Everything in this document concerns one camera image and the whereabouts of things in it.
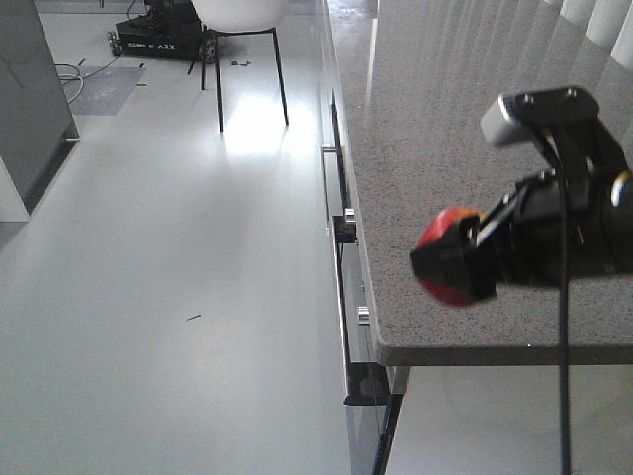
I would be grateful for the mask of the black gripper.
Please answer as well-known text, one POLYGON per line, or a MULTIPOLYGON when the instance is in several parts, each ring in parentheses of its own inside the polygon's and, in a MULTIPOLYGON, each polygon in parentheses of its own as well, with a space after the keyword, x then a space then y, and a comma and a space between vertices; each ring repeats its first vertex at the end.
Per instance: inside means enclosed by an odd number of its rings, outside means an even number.
POLYGON ((437 216, 422 232, 411 268, 436 301, 496 294, 484 252, 505 283, 554 286, 631 274, 632 171, 622 148, 598 119, 550 133, 549 140, 537 134, 535 145, 551 169, 518 183, 480 227, 479 216, 437 216))

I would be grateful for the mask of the black wheeled robot base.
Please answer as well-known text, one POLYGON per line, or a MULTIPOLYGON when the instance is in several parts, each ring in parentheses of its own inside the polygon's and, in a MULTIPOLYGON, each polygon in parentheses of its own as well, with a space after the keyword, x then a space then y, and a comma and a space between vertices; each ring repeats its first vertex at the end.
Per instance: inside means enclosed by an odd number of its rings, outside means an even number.
POLYGON ((127 18, 107 34, 113 56, 145 56, 213 63, 217 42, 203 33, 191 1, 144 1, 145 12, 127 18))

